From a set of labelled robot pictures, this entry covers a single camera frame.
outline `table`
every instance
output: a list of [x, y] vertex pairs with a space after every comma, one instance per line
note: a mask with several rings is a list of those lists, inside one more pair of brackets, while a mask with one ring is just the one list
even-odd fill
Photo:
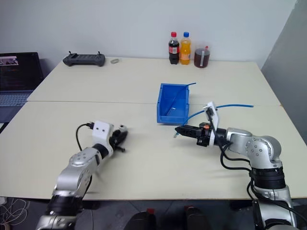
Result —
[[280, 105], [255, 62], [211, 61], [204, 69], [171, 65], [168, 59], [120, 58], [103, 67], [62, 62], [28, 98], [29, 101], [155, 104], [161, 83], [189, 84], [190, 104]]
[[[191, 105], [190, 114], [201, 110]], [[307, 147], [281, 106], [219, 109], [219, 127], [246, 129], [277, 138], [283, 148], [286, 183], [293, 198], [307, 197]], [[125, 124], [124, 147], [93, 176], [85, 199], [242, 199], [248, 198], [246, 172], [220, 165], [218, 147], [200, 147], [192, 138], [173, 138], [174, 126], [156, 123], [156, 105], [144, 103], [27, 102], [0, 135], [0, 196], [48, 199], [56, 177], [78, 152], [75, 130], [95, 120]], [[189, 121], [206, 121], [198, 115]], [[91, 130], [79, 132], [91, 146]], [[244, 162], [229, 166], [244, 165]]]

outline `floor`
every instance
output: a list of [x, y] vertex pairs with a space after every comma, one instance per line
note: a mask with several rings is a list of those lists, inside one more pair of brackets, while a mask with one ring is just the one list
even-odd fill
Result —
[[[154, 208], [159, 230], [181, 230], [184, 206], [198, 207], [208, 218], [213, 230], [253, 230], [250, 207], [233, 210], [234, 201], [229, 200], [148, 200], [148, 201], [97, 201], [86, 202], [93, 210], [85, 209], [78, 214], [76, 230], [122, 230], [136, 213]], [[294, 204], [305, 205], [307, 199], [298, 199]], [[12, 230], [33, 230], [47, 204], [32, 200], [27, 219], [12, 226]]]

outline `black remote controller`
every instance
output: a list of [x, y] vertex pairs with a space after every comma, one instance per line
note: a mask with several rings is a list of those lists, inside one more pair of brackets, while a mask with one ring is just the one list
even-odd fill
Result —
[[98, 51], [98, 54], [76, 54], [69, 51], [69, 55], [63, 59], [67, 66], [72, 65], [97, 65], [103, 66], [106, 57]]

